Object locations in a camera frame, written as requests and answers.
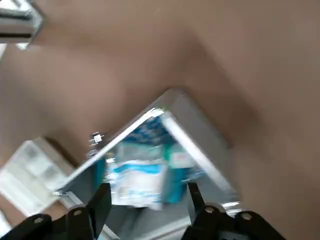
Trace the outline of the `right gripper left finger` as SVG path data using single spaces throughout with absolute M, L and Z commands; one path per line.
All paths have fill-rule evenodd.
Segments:
M 96 240 L 112 208 L 111 186 L 103 183 L 87 205 L 77 205 L 60 218 L 35 214 L 12 228 L 2 240 Z

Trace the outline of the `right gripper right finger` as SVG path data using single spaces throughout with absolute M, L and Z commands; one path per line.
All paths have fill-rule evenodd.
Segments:
M 195 182 L 188 183 L 192 201 L 191 224 L 183 240 L 283 240 L 284 237 L 261 215 L 245 210 L 235 216 L 221 211 L 221 205 L 205 203 Z

